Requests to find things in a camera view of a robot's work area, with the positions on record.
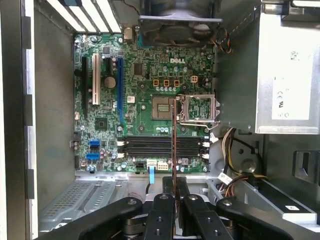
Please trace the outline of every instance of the metal side panel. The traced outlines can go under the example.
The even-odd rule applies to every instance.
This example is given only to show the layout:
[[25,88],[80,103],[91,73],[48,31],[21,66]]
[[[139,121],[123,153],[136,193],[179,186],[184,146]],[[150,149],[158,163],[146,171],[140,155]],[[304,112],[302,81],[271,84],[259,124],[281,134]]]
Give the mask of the metal side panel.
[[7,240],[6,161],[4,129],[4,96],[2,82],[2,48],[0,28],[0,239]]
[[[292,198],[269,182],[264,181],[264,183],[278,193],[272,195],[273,199],[272,197],[270,199],[270,197],[264,196],[265,193],[259,192],[260,190],[254,188],[246,181],[236,183],[234,192],[237,199],[252,207],[268,213],[273,213],[284,220],[310,229],[311,231],[317,233],[320,232],[320,226],[317,225],[317,213],[315,211],[303,205],[301,202]],[[287,200],[283,201],[282,197],[277,195],[282,195],[283,198],[287,198]]]
[[128,196],[127,181],[76,180],[39,215],[44,234]]

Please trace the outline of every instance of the black clamp arm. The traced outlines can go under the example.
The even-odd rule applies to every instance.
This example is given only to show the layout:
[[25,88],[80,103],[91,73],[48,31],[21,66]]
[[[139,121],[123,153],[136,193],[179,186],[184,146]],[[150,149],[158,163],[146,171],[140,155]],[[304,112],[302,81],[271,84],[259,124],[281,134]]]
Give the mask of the black clamp arm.
[[134,197],[122,198],[58,229],[37,240],[88,240],[108,239],[121,230],[124,220],[142,210],[142,202]]
[[219,200],[216,203],[216,211],[219,216],[235,220],[242,226],[254,230],[258,234],[258,239],[320,239],[320,233],[237,201],[234,197]]

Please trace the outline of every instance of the green circuit board trace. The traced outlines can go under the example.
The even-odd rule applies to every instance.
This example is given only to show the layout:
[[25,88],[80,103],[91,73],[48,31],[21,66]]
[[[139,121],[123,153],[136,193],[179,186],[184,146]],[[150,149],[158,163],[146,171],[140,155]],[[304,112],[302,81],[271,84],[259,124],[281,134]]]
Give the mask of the green circuit board trace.
[[[139,47],[138,39],[124,41],[122,34],[84,35],[74,38],[74,132],[78,143],[74,145],[78,169],[104,172],[146,172],[147,161],[156,160],[157,172],[171,172],[170,159],[162,156],[118,156],[118,139],[129,136],[171,137],[171,100],[177,95],[212,94],[211,47]],[[92,104],[92,90],[84,88],[82,59],[88,60],[88,86],[93,85],[93,54],[101,57],[100,104]],[[118,59],[124,62],[123,92],[118,79]],[[84,104],[84,95],[88,102]],[[123,100],[122,117],[118,99]],[[190,118],[208,118],[210,101],[192,100]],[[208,136],[205,127],[177,126],[182,137]],[[90,141],[99,141],[92,150]],[[97,153],[100,159],[88,159],[87,153]],[[179,159],[179,170],[200,173],[206,164],[201,157]],[[137,163],[146,163],[137,168]]]

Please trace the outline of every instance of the metal bracket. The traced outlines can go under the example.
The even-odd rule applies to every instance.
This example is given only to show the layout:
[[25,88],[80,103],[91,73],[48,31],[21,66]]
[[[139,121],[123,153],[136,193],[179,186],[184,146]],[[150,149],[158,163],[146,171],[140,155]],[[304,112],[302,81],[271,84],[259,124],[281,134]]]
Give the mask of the metal bracket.
[[[190,119],[189,114],[189,103],[191,99],[210,99],[210,117],[209,118],[199,118],[195,117]],[[217,110],[220,107],[220,103],[216,100],[214,94],[202,94],[202,95],[182,95],[180,98],[182,105],[182,113],[180,122],[181,123],[213,123],[216,117],[219,115],[220,111]]]
[[260,16],[261,5],[252,7],[249,12],[242,15],[233,27],[228,28],[229,37],[235,38],[243,29],[245,29],[250,23]]

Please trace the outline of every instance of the white label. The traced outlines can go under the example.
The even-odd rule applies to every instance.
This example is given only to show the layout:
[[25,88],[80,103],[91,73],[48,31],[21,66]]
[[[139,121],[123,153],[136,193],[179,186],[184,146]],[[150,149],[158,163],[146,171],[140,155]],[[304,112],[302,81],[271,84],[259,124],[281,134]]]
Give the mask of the white label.
[[313,57],[309,50],[286,50],[272,81],[272,119],[309,120]]
[[134,104],[134,103],[136,102],[136,97],[135,97],[135,96],[128,96],[128,97],[126,98],[126,102],[127,102],[128,104]]
[[210,133],[210,142],[212,142],[214,144],[217,141],[219,141],[219,139],[217,137],[215,137],[213,132],[211,132]]
[[297,208],[296,206],[285,206],[285,207],[291,211],[299,211],[299,208]]
[[218,179],[223,182],[225,185],[228,185],[231,181],[232,178],[229,177],[228,175],[224,174],[223,172],[221,172],[218,176]]

